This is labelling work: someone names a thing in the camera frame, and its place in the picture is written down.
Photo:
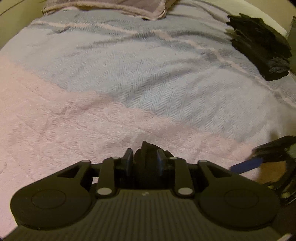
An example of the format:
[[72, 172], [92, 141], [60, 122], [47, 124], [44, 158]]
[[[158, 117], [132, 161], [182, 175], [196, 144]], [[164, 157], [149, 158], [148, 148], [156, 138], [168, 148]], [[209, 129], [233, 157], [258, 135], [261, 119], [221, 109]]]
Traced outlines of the dark brown garment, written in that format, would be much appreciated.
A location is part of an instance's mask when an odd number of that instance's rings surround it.
[[143, 141], [141, 148], [134, 155], [137, 177], [143, 180], [162, 178], [167, 168], [167, 159], [170, 157], [173, 157], [173, 155], [169, 151]]

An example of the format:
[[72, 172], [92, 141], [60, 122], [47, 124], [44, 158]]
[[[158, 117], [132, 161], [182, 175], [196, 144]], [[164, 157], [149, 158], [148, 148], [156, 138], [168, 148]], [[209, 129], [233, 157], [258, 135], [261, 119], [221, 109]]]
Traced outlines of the black clothes pile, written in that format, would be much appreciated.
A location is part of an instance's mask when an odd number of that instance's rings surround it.
[[286, 77], [290, 70], [291, 47], [287, 39], [261, 18], [240, 13], [226, 23], [234, 30], [232, 46], [245, 55], [266, 81]]

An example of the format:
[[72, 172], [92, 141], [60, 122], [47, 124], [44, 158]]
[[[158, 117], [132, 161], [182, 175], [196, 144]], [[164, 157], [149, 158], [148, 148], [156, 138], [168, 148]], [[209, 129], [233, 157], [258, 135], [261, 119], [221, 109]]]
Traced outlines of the pink and blue bedspread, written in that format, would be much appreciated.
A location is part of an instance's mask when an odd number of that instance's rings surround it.
[[143, 141], [225, 168], [295, 134], [295, 80], [267, 82], [230, 42], [228, 11], [179, 1], [164, 19], [67, 8], [1, 49], [1, 237], [23, 186]]

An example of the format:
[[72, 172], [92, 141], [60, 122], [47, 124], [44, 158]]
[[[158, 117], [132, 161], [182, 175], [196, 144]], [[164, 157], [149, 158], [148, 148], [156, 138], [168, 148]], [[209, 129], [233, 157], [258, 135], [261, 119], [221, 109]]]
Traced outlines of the mauve pillow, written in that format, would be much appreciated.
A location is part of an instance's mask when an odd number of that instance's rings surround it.
[[175, 0], [59, 0], [46, 1], [44, 14], [75, 7], [83, 10], [112, 9], [147, 20], [158, 20], [166, 16]]

